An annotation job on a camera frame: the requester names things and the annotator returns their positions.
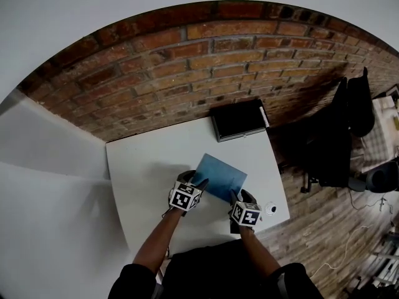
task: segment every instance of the fiducial marker cube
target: fiducial marker cube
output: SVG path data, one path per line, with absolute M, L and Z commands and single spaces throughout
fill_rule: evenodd
M 254 227 L 261 216 L 261 211 L 260 205 L 237 201 L 231 217 L 241 226 Z
M 172 190 L 169 205 L 184 211 L 189 211 L 191 208 L 195 207 L 201 197 L 201 191 L 199 189 L 179 181 L 176 181 Z

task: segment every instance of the office chair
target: office chair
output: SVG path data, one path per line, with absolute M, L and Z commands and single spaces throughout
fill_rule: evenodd
M 343 78 L 332 103 L 315 113 L 304 124 L 305 146 L 302 165 L 308 174 L 307 187 L 347 187 L 349 185 L 352 138 L 365 136 L 374 126 L 374 114 L 367 69 L 359 78 Z

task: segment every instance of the black shirt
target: black shirt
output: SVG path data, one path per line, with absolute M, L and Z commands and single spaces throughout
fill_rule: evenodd
M 322 298 L 300 263 L 261 278 L 242 240 L 174 255 L 166 269 L 162 289 L 148 268 L 126 265 L 108 299 L 151 298 Z

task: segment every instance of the black sleeve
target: black sleeve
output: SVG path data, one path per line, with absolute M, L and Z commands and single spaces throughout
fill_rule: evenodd
M 323 299 L 301 263 L 290 263 L 277 269 L 266 280 L 265 285 L 276 298 Z
M 113 284 L 108 299 L 150 299 L 155 288 L 155 274 L 142 265 L 124 266 Z

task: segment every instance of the desk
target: desk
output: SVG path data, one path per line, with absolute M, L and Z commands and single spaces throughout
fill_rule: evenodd
M 398 118 L 398 112 L 392 97 L 374 99 L 373 111 L 374 127 L 369 134 L 362 138 L 364 148 L 363 173 L 392 160 L 399 144 L 399 132 L 395 129 L 393 121 L 393 117 Z
M 161 128 L 107 144 L 108 165 L 127 244 L 136 254 L 168 209 L 168 193 L 177 175 L 196 169 L 205 153 L 248 174 L 243 188 L 262 206 L 273 202 L 273 216 L 262 213 L 255 231 L 289 219 L 286 195 L 267 136 L 260 132 L 218 143 L 211 118 Z M 238 238 L 229 233 L 230 206 L 207 192 L 183 217 L 170 243 L 176 254 Z

